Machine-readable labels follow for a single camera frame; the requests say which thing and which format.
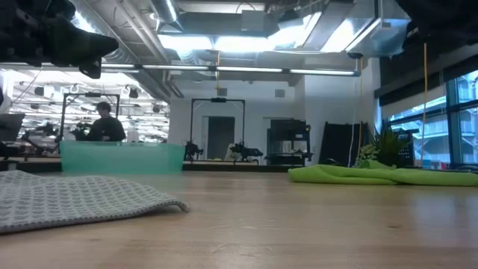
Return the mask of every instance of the green plant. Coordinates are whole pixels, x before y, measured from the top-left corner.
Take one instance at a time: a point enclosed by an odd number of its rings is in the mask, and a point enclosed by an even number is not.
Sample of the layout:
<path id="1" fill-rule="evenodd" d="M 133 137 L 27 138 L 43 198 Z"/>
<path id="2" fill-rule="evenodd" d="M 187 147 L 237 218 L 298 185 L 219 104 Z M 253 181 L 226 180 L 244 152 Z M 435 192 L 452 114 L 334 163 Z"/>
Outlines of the green plant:
<path id="1" fill-rule="evenodd" d="M 373 144 L 362 146 L 358 152 L 356 163 L 353 166 L 360 167 L 360 164 L 366 160 L 376 160 L 379 153 L 380 151 Z"/>
<path id="2" fill-rule="evenodd" d="M 377 161 L 389 166 L 402 166 L 400 151 L 408 146 L 409 142 L 399 139 L 399 134 L 392 131 L 390 126 L 382 125 L 380 132 L 376 130 L 372 144 L 379 151 Z"/>

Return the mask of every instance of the gray cloth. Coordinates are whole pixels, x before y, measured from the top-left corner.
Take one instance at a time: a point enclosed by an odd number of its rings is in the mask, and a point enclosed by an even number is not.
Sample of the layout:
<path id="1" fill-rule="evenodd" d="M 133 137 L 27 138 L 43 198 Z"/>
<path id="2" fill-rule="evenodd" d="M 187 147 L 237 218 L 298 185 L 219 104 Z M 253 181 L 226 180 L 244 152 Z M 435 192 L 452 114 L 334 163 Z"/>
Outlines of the gray cloth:
<path id="1" fill-rule="evenodd" d="M 0 233 L 135 217 L 169 205 L 187 211 L 175 197 L 129 180 L 0 172 Z"/>

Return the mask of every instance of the window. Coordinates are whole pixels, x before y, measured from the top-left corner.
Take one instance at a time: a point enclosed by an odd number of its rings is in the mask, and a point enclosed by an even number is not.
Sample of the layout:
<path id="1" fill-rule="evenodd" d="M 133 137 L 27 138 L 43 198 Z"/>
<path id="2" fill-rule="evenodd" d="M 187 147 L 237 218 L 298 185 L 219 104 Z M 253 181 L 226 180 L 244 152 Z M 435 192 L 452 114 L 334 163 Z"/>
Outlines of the window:
<path id="1" fill-rule="evenodd" d="M 434 99 L 432 101 L 427 102 L 426 103 L 426 112 L 433 111 L 433 110 L 436 110 L 436 109 L 445 109 L 446 106 L 447 106 L 447 97 L 442 96 L 442 97 L 439 97 L 437 99 Z M 402 118 L 405 118 L 405 117 L 420 115 L 420 114 L 423 113 L 424 108 L 425 108 L 424 105 L 418 105 L 414 108 L 410 108 L 410 109 L 405 110 L 401 113 L 395 114 L 395 115 L 389 117 L 388 120 L 394 121 L 394 120 L 399 120 L 399 119 L 402 119 Z"/>
<path id="2" fill-rule="evenodd" d="M 460 136 L 462 142 L 462 162 L 478 163 L 478 108 L 460 111 Z"/>
<path id="3" fill-rule="evenodd" d="M 424 160 L 450 163 L 448 120 L 446 115 L 440 115 L 426 119 L 424 135 L 422 134 L 422 120 L 412 120 L 405 123 L 395 124 L 392 125 L 391 128 L 394 131 L 413 131 L 413 147 L 415 150 L 416 160 L 421 159 L 423 138 Z"/>
<path id="4" fill-rule="evenodd" d="M 459 103 L 478 99 L 478 70 L 455 79 Z"/>

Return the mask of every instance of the teal plastic bin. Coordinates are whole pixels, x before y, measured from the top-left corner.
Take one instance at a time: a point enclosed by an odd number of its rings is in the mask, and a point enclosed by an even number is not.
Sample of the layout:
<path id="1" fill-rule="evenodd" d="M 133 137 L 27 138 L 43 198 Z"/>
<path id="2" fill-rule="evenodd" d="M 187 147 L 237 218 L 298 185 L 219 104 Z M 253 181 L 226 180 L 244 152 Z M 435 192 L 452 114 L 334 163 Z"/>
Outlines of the teal plastic bin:
<path id="1" fill-rule="evenodd" d="M 154 175 L 182 171 L 184 147 L 167 143 L 60 143 L 61 166 L 68 174 Z"/>

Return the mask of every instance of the person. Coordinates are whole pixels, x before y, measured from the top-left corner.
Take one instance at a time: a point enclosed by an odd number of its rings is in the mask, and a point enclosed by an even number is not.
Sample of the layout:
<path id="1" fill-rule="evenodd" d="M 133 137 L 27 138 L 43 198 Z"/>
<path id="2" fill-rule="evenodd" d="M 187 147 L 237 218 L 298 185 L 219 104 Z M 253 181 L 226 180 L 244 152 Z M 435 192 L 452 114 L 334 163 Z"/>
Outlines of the person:
<path id="1" fill-rule="evenodd" d="M 110 141 L 119 142 L 126 138 L 125 130 L 121 122 L 110 115 L 111 106 L 107 102 L 100 102 L 96 105 L 101 119 L 96 120 L 88 133 L 88 141 Z"/>

